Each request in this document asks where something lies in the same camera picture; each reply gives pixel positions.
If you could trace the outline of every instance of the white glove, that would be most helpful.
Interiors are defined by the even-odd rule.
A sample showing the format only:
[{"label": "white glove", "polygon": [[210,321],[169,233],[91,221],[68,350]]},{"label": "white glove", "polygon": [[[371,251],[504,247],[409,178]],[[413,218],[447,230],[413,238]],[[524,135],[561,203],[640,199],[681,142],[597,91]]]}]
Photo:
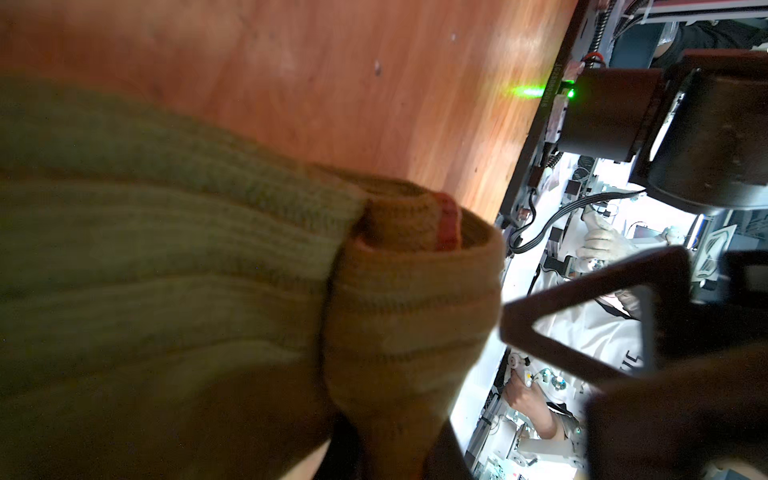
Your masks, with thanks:
[{"label": "white glove", "polygon": [[640,299],[632,294],[629,290],[619,290],[616,292],[616,298],[618,298],[621,305],[627,310],[630,316],[640,319]]},{"label": "white glove", "polygon": [[584,236],[584,246],[576,249],[579,258],[616,262],[634,255],[638,249],[610,223],[594,210],[584,215],[589,231]]}]

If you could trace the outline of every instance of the orange wooden surface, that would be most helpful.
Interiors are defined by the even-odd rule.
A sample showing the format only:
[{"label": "orange wooden surface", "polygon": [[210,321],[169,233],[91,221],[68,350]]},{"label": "orange wooden surface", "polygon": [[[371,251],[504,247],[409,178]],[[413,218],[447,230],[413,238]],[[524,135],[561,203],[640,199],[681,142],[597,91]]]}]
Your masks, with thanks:
[{"label": "orange wooden surface", "polygon": [[119,91],[493,220],[576,0],[4,0],[0,68]]}]

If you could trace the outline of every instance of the bright light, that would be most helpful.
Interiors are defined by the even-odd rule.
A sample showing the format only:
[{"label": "bright light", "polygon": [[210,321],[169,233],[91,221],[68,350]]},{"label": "bright light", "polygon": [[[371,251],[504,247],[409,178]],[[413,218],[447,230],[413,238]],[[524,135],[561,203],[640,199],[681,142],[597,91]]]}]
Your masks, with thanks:
[{"label": "bright light", "polygon": [[541,98],[544,95],[544,87],[538,87],[536,85],[522,85],[520,87],[512,87],[505,92],[507,95],[514,95],[516,97],[523,98]]}]

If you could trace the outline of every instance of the person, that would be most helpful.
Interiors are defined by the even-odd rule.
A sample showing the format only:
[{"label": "person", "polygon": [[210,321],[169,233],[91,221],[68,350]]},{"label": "person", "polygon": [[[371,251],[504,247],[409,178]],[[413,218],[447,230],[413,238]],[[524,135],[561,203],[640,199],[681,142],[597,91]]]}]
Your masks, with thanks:
[{"label": "person", "polygon": [[673,41],[659,45],[652,68],[668,68],[677,63],[687,48],[742,48],[749,50],[768,41],[768,29],[744,21],[701,21],[681,25]]},{"label": "person", "polygon": [[[610,263],[640,251],[640,247],[616,231],[597,212],[588,211],[583,218],[588,232],[583,246],[576,252],[580,259]],[[531,293],[548,290],[567,281],[555,271],[542,271]],[[536,322],[534,329],[541,335],[632,374],[643,368],[640,302],[628,290],[616,292],[615,296],[622,310],[606,299],[598,298],[544,316]],[[530,365],[524,368],[513,369],[512,365],[508,365],[503,396],[509,406],[531,420],[542,439],[562,440],[569,436],[575,425],[572,419],[580,423],[585,421],[584,406],[595,393],[595,387],[539,359],[528,357],[528,361]],[[545,379],[542,373],[546,370],[555,377],[561,377],[565,388],[560,388],[562,384],[542,381]],[[532,381],[526,382],[522,378],[526,372],[529,372]]]}]

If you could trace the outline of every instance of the machine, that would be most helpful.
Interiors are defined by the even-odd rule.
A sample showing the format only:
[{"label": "machine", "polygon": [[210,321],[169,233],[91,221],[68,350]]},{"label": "machine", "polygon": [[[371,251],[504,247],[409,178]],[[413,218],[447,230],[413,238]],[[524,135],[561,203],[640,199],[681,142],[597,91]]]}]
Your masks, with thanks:
[{"label": "machine", "polygon": [[[766,435],[751,426],[721,430],[714,439],[708,429],[723,424],[725,407],[716,405],[715,393],[694,394],[675,382],[727,383],[744,402],[768,405],[757,370],[750,370],[753,379],[718,377],[729,362],[733,367],[745,356],[768,355],[765,343],[744,347],[768,341],[768,53],[685,51],[671,67],[650,68],[659,44],[679,39],[674,32],[686,23],[765,17],[765,1],[578,3],[497,220],[508,241],[503,296],[516,301],[506,306],[500,336],[488,341],[451,417],[475,478],[488,465],[507,465],[507,473],[525,476],[539,462],[616,478],[626,467],[622,458],[639,468],[638,478],[640,472],[694,478],[686,475],[706,459],[684,460],[694,454],[680,438],[672,439],[675,415],[685,421],[672,431],[683,435],[688,422],[692,435],[717,446],[706,449],[708,455],[739,451],[754,460],[760,455],[749,452],[766,451]],[[584,242],[589,210],[649,253],[616,264],[580,259],[575,251]],[[566,281],[528,296],[541,272]],[[638,284],[644,287],[632,291],[642,303],[645,361],[627,370],[646,375],[644,383],[531,329],[543,316]],[[685,363],[715,352],[722,363]],[[588,426],[551,402],[572,428],[565,440],[541,440],[502,398],[510,365],[550,389],[577,388],[566,379],[579,378],[611,394],[588,406]],[[745,378],[752,379],[750,385]],[[611,382],[621,387],[603,390]],[[654,399],[652,392],[662,385],[678,395],[674,402],[689,402],[688,411],[701,406],[707,414],[692,419],[670,408],[670,399]],[[483,389],[487,395],[478,394]],[[611,415],[622,408],[647,408],[672,423],[631,414],[617,422]],[[763,425],[765,415],[758,416],[752,420]],[[708,426],[702,425],[704,417]],[[612,445],[611,435],[621,436],[621,429],[637,433],[639,444]],[[668,439],[668,448],[644,450],[654,438]],[[648,455],[660,461],[649,466]]]}]

